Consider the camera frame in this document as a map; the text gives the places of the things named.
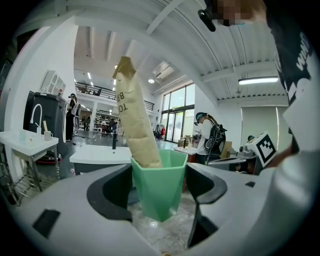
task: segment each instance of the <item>shelf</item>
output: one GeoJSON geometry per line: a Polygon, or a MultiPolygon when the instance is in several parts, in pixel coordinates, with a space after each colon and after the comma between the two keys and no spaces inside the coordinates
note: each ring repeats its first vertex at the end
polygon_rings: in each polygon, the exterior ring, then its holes
{"type": "MultiPolygon", "coordinates": [[[[33,176],[26,173],[10,186],[11,189],[13,189],[17,194],[16,197],[18,204],[21,203],[23,197],[34,198],[35,196],[41,193],[35,184],[36,183],[34,181],[33,176]]],[[[50,187],[52,184],[52,182],[49,182],[44,179],[42,179],[40,182],[40,186],[43,191],[50,187]]]]}

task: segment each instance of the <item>cap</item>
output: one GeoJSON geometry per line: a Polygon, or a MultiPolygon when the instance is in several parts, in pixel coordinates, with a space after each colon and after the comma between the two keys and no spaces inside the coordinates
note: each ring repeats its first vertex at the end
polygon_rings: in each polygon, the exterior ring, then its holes
{"type": "Polygon", "coordinates": [[[200,118],[205,117],[207,113],[199,112],[195,115],[195,119],[199,121],[200,118]]]}

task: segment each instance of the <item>glass door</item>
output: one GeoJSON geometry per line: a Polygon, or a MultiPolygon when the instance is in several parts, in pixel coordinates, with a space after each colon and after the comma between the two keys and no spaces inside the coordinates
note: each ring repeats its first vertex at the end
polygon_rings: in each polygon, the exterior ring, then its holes
{"type": "Polygon", "coordinates": [[[164,139],[165,141],[168,141],[168,142],[172,141],[175,116],[176,116],[176,114],[174,114],[174,113],[169,114],[167,128],[166,128],[166,135],[165,135],[165,139],[164,139]]]}
{"type": "Polygon", "coordinates": [[[174,129],[173,129],[173,140],[172,142],[178,143],[181,138],[182,125],[184,120],[184,112],[175,113],[174,129]]]}
{"type": "Polygon", "coordinates": [[[167,142],[178,143],[178,140],[181,138],[183,121],[183,111],[169,114],[167,132],[165,136],[165,140],[167,142]]]}

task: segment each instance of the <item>faucet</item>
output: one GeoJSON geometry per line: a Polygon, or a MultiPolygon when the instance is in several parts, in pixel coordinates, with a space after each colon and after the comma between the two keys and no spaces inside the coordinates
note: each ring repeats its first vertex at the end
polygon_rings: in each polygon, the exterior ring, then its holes
{"type": "Polygon", "coordinates": [[[36,108],[37,108],[38,106],[40,107],[40,120],[39,120],[39,124],[40,124],[40,125],[37,124],[36,122],[35,122],[35,124],[37,125],[36,133],[37,133],[37,134],[41,134],[42,106],[41,106],[40,104],[37,104],[37,105],[34,106],[33,111],[32,111],[32,115],[31,115],[30,124],[33,124],[33,123],[34,123],[35,110],[36,110],[36,108]]]}

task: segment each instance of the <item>paper bag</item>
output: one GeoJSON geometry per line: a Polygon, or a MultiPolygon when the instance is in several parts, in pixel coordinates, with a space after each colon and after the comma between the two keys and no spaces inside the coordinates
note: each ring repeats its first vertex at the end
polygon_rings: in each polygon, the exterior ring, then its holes
{"type": "Polygon", "coordinates": [[[136,70],[129,57],[121,57],[113,78],[119,117],[132,157],[142,168],[162,168],[136,70]]]}

